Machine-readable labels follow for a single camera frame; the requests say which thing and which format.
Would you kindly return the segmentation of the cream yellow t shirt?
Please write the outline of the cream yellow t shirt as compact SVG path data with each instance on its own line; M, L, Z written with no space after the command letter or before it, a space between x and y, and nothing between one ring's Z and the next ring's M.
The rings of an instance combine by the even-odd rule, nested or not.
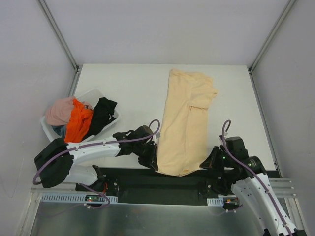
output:
M200 169L208 157L208 109L217 93L203 73L170 70L157 172L182 177Z

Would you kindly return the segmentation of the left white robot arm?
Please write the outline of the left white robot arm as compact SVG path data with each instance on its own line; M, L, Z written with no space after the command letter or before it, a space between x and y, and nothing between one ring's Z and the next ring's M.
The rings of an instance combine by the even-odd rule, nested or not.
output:
M135 154L142 166L151 168L156 160L157 143L148 126L135 130L117 132L103 140L82 143L67 143L62 138L53 140L35 158L37 172L32 180L34 185L52 188L61 183L77 183L99 191L104 186L99 166L82 164L101 158L113 158Z

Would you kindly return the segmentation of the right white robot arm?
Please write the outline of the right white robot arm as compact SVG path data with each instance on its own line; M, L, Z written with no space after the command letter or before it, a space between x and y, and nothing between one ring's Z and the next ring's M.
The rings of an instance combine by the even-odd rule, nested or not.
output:
M253 217L263 236L305 236L288 217L274 193L266 170L256 156L249 156L241 137L222 138L200 168L209 170L218 179L213 191L234 194L242 207Z

